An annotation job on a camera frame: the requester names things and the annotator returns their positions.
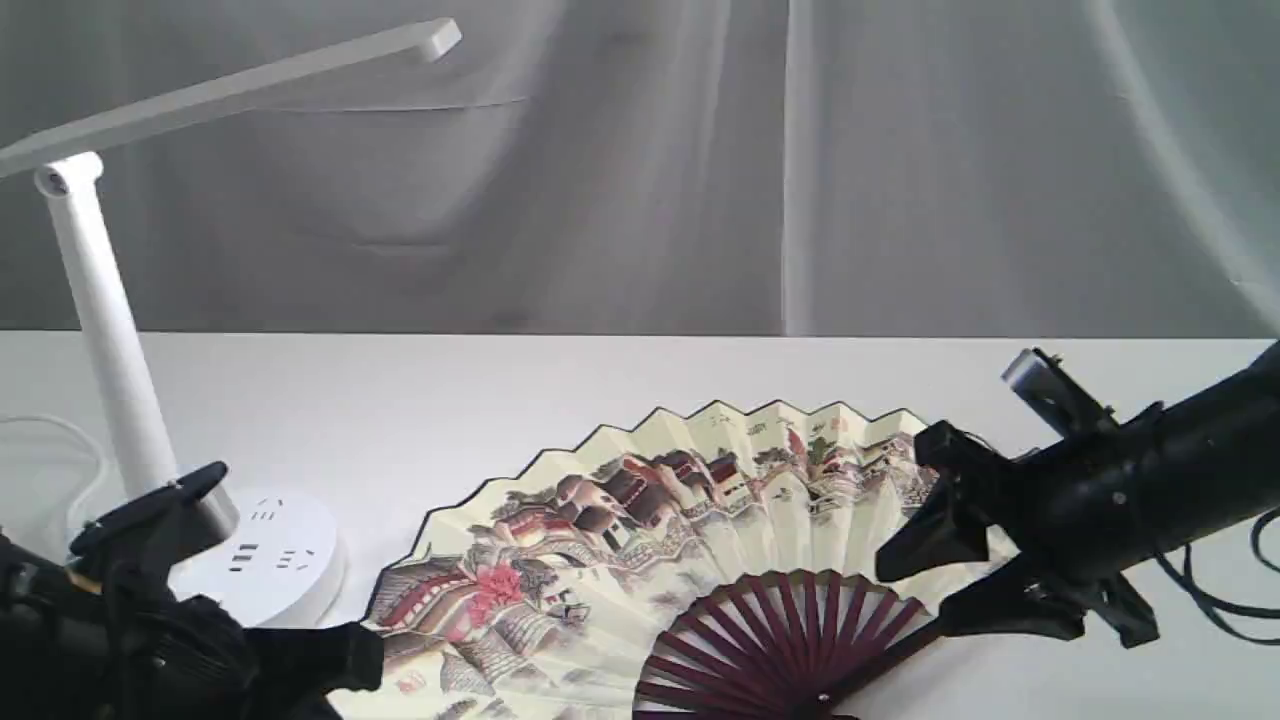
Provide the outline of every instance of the power strip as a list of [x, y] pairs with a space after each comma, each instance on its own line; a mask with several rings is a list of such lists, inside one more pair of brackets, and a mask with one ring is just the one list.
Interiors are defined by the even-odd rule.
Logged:
[[346, 551], [333, 515], [310, 495], [228, 488], [236, 533], [173, 568], [178, 600], [204, 594], [246, 628], [312, 628], [338, 597]]

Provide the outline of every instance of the white curtain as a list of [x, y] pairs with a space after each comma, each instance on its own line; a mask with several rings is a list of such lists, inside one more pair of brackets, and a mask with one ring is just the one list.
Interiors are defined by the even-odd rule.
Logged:
[[[412, 77], [104, 154], [143, 327], [1280, 318], [1266, 0], [0, 0], [0, 143], [442, 15], [463, 41]], [[4, 181], [0, 327], [73, 324], [38, 197]]]

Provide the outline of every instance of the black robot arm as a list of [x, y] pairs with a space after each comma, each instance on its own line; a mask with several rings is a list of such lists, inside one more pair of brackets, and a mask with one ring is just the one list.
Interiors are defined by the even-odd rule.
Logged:
[[1024, 351], [1005, 380], [1062, 439], [1007, 459], [946, 421], [916, 436], [916, 461], [936, 469], [940, 480], [877, 552], [881, 580], [987, 560], [987, 528], [998, 525], [1020, 553], [942, 602], [938, 620], [947, 635], [1073, 639], [1092, 610], [1125, 647], [1153, 641], [1155, 612], [1123, 575], [1152, 557], [1220, 626], [1216, 610], [1280, 618], [1199, 591], [1189, 555], [1181, 574], [1164, 559], [1263, 514], [1253, 533], [1262, 559], [1258, 537], [1280, 506], [1280, 343], [1222, 382], [1167, 409], [1152, 405], [1124, 424], [1039, 350]]

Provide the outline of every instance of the electrical socket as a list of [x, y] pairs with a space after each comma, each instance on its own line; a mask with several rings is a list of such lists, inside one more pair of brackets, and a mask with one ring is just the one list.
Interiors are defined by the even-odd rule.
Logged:
[[346, 568], [337, 525], [305, 493], [230, 491], [239, 510], [223, 543], [174, 568], [179, 597], [204, 594], [244, 626], [310, 626], [337, 597]]

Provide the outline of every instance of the white table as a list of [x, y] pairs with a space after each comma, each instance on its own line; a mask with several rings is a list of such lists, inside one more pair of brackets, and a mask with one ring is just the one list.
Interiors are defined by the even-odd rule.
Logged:
[[[225, 460], [229, 483], [297, 484], [329, 503], [351, 555], [328, 616], [338, 623], [361, 615], [379, 568], [407, 551], [425, 510], [655, 405], [689, 413], [713, 398], [744, 410], [780, 397], [799, 407], [845, 400], [872, 415], [908, 406], [946, 418], [1005, 452], [1047, 445], [1052, 433], [998, 378], [1033, 342], [157, 334], [145, 346], [184, 465]], [[1128, 418], [1235, 372], [1267, 343], [1039, 345]], [[106, 438], [73, 333], [0, 333], [0, 411], [61, 415]], [[1229, 598], [1280, 605], [1280, 577], [1252, 562], [1245, 530], [1199, 543], [1198, 575]], [[895, 720], [1280, 715], [1280, 655], [1211, 628], [1149, 564], [1129, 577], [1160, 616], [1156, 643], [1124, 651], [1096, 619], [1073, 643], [948, 641], [865, 691], [856, 711]]]

